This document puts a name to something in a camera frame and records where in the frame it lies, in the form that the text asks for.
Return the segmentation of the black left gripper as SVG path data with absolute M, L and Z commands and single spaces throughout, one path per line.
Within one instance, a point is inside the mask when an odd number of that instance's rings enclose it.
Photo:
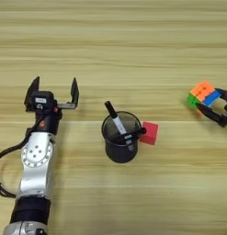
M 27 135 L 32 132 L 47 132 L 53 135 L 57 134 L 59 122 L 62 119 L 63 109 L 76 109 L 79 99 L 79 89 L 76 78 L 74 78 L 71 87 L 72 101 L 60 104 L 56 99 L 40 103 L 41 108 L 37 108 L 38 103 L 31 100 L 33 92 L 38 91 L 40 86 L 40 78 L 36 77 L 28 88 L 24 105 L 27 112 L 35 113 L 35 124 L 27 129 Z

